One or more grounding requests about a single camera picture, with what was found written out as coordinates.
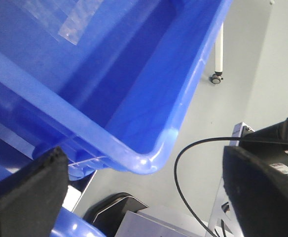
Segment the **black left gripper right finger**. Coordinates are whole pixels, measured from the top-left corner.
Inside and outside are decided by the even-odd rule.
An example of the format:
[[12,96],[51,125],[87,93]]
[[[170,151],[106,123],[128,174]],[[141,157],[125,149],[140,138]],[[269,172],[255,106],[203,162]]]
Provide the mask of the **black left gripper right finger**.
[[226,146],[224,188],[246,237],[288,237],[288,176],[241,147]]

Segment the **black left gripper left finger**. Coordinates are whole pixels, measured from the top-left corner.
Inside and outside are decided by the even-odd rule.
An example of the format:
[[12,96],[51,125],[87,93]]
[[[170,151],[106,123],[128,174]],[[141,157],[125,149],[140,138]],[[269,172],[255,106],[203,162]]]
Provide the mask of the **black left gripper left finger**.
[[68,158],[55,147],[0,181],[0,237],[48,237],[68,190]]

